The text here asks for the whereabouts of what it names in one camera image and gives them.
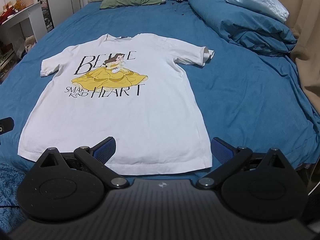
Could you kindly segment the blue rolled duvet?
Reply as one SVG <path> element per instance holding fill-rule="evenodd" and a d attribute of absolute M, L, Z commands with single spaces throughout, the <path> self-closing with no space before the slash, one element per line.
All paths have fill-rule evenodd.
<path fill-rule="evenodd" d="M 297 43 L 283 23 L 225 0 L 188 0 L 192 9 L 225 41 L 257 54 L 283 56 Z"/>

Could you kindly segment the white shelf desk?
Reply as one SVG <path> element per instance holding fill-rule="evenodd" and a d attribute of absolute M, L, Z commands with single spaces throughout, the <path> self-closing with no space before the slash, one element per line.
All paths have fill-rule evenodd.
<path fill-rule="evenodd" d="M 39 42 L 46 33 L 40 2 L 24 8 L 1 24 L 1 41 L 10 47 L 1 62 L 1 82 L 4 82 L 10 71 L 24 57 L 26 38 L 33 37 Z"/>

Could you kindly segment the blue bed sheet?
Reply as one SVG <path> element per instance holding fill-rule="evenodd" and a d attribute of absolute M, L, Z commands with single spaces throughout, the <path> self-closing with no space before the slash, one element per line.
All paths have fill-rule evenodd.
<path fill-rule="evenodd" d="M 27 172 L 32 163 L 18 156 L 20 133 L 50 81 L 40 76 L 42 60 L 68 46 L 104 34 L 154 33 L 215 51 L 203 68 L 185 66 L 210 137 L 255 152 L 279 148 L 293 167 L 319 158 L 319 115 L 303 93 L 296 65 L 228 43 L 187 2 L 100 9 L 90 3 L 45 35 L 1 85 L 1 117 L 14 129 L 1 137 L 1 162 Z"/>

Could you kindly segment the white Belle print t-shirt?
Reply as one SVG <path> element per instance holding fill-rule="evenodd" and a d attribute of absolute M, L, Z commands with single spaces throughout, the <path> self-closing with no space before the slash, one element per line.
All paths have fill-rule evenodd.
<path fill-rule="evenodd" d="M 52 76 L 20 136 L 18 155 L 37 161 L 49 147 L 72 152 L 113 137 L 106 166 L 122 175 L 210 168 L 210 139 L 185 64 L 203 67 L 206 47 L 162 37 L 100 38 L 44 59 Z"/>

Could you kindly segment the blue fluffy rug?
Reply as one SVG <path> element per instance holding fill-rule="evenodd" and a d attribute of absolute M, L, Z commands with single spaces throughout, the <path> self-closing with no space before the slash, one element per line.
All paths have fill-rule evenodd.
<path fill-rule="evenodd" d="M 10 233 L 26 220 L 16 199 L 17 188 L 25 173 L 6 163 L 1 163 L 0 172 L 1 230 Z"/>

